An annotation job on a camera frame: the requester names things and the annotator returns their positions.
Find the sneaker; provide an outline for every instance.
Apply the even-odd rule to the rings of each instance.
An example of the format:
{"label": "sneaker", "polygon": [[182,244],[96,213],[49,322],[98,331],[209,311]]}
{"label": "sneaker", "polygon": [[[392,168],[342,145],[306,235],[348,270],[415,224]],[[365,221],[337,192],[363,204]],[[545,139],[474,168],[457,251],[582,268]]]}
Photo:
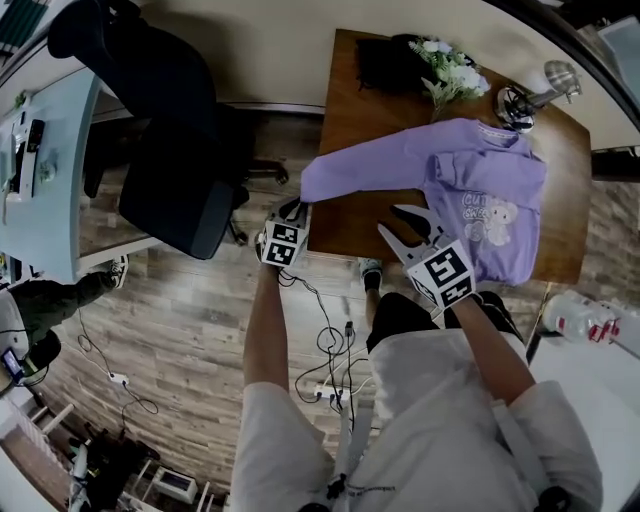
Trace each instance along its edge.
{"label": "sneaker", "polygon": [[[365,290],[368,288],[380,288],[380,282],[382,281],[382,261],[374,260],[373,258],[358,258],[358,267],[360,268],[360,280]],[[377,286],[367,286],[369,283],[365,283],[365,280],[374,279],[377,281]]]}
{"label": "sneaker", "polygon": [[122,285],[124,284],[124,277],[127,275],[127,270],[129,270],[128,256],[121,256],[120,258],[111,262],[109,273],[111,274],[111,278],[116,283],[116,288],[122,288]]}

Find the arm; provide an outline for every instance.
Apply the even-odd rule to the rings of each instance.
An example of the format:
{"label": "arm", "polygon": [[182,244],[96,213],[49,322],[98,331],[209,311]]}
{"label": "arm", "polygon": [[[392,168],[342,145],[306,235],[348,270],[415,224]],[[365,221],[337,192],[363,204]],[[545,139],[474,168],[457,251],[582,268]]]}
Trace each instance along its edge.
{"label": "arm", "polygon": [[453,311],[469,341],[482,380],[495,399],[510,405],[535,385],[527,365],[471,297],[454,304]]}
{"label": "arm", "polygon": [[278,267],[263,264],[244,342],[244,385],[271,382],[289,391],[287,328]]}

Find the white plastic bottle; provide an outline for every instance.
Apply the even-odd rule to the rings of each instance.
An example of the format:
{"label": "white plastic bottle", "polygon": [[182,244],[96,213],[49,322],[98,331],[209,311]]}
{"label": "white plastic bottle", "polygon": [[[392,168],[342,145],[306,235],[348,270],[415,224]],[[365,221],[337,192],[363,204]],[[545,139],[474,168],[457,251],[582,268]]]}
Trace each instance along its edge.
{"label": "white plastic bottle", "polygon": [[542,312],[542,324],[575,342],[609,343],[615,314],[569,291],[552,297]]}

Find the leg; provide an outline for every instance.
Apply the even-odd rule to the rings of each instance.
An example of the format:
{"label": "leg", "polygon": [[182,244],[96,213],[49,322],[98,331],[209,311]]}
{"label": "leg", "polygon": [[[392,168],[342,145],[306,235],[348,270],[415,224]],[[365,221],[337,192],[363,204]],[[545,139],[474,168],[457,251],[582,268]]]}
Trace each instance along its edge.
{"label": "leg", "polygon": [[366,316],[367,316],[367,325],[369,329],[373,329],[373,319],[376,316],[376,311],[378,311],[378,306],[380,305],[380,291],[376,288],[369,288],[367,290],[367,300],[366,300]]}
{"label": "leg", "polygon": [[[475,295],[473,299],[498,331],[513,334],[524,343],[522,335],[513,323],[511,314],[507,311],[504,302],[502,302],[502,299],[497,294],[493,292],[480,292],[478,295]],[[447,329],[461,328],[460,322],[452,308],[445,310],[444,324]]]}
{"label": "leg", "polygon": [[371,258],[359,258],[360,278],[364,285],[366,299],[366,317],[369,329],[373,328],[373,319],[380,304],[380,282],[382,281],[382,262]]}
{"label": "leg", "polygon": [[95,272],[76,284],[29,281],[10,293],[16,301],[29,341],[44,339],[47,331],[74,315],[76,310],[122,286],[126,265],[113,262],[109,272]]}
{"label": "leg", "polygon": [[[398,293],[387,293],[380,299],[378,287],[382,270],[379,261],[361,260],[360,267],[363,269],[367,290],[367,320],[369,321],[369,315],[372,316],[371,334],[367,339],[369,352],[384,338],[394,334],[438,328],[431,320],[431,315],[412,300]],[[372,273],[375,273],[375,279],[371,277]]]}

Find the shoe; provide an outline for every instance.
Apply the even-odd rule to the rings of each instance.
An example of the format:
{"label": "shoe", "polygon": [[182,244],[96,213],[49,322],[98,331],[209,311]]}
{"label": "shoe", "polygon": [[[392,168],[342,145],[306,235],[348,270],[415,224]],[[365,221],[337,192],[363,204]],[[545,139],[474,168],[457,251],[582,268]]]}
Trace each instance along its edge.
{"label": "shoe", "polygon": [[360,268],[360,280],[365,288],[367,288],[364,282],[365,278],[371,273],[378,274],[378,286],[374,286],[374,288],[380,287],[380,282],[382,281],[382,261],[374,260],[373,258],[358,258],[358,267]]}
{"label": "shoe", "polygon": [[109,273],[116,283],[115,288],[122,288],[122,285],[124,284],[124,277],[127,275],[127,270],[129,270],[128,256],[121,256],[111,262]]}

